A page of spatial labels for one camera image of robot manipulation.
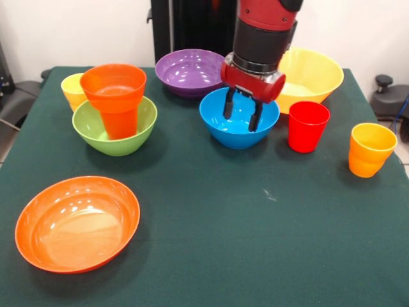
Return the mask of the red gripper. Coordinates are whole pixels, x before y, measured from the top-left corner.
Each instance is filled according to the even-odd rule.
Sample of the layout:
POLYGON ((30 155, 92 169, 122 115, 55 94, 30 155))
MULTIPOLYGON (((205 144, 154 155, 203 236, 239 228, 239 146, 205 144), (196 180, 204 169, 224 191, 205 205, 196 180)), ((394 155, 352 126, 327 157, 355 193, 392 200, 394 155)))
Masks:
POLYGON ((263 103, 269 104, 275 100, 286 82, 286 76, 278 70, 267 75, 251 74, 242 70, 233 62, 233 53, 229 53, 224 58, 220 77, 229 86, 223 111, 225 119, 231 118, 235 90, 243 91, 254 99, 255 111, 249 122, 249 132, 256 132, 258 128, 263 112, 263 103))

